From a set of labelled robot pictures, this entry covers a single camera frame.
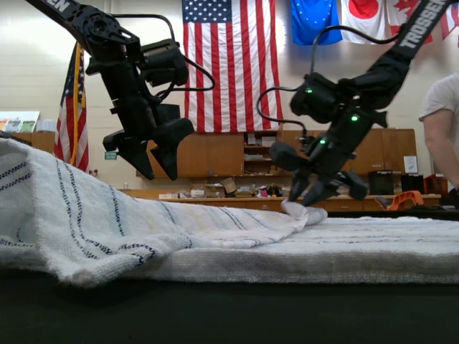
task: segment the cardboard box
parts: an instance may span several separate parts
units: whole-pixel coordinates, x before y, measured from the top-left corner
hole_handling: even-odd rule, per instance
[[[237,191],[236,183],[233,178],[228,178],[222,181],[222,185],[224,186],[224,189],[226,190],[227,194],[232,194],[233,192]]]

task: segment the gray t-shirt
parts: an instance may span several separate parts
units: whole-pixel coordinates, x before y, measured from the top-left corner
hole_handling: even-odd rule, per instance
[[[459,157],[459,72],[438,80],[425,96],[420,121],[435,111],[446,109],[454,113],[450,142]]]

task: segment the person's arm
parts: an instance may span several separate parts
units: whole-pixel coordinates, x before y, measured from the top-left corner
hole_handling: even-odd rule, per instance
[[[453,112],[446,109],[435,111],[423,118],[425,143],[440,172],[459,188],[459,159],[449,141],[453,125]]]

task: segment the shelf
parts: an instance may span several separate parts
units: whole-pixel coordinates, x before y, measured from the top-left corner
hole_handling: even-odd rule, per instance
[[[249,162],[252,162],[252,161],[273,161],[272,159],[269,159],[269,158],[266,158],[266,159],[248,159],[248,160],[244,160],[246,163],[249,163]]]
[[[244,149],[269,149],[270,146],[267,145],[245,145]]]

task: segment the person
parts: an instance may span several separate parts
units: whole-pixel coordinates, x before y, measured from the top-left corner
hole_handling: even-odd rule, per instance
[[[459,209],[459,72],[438,80],[428,91],[420,120],[435,165],[450,184]]]

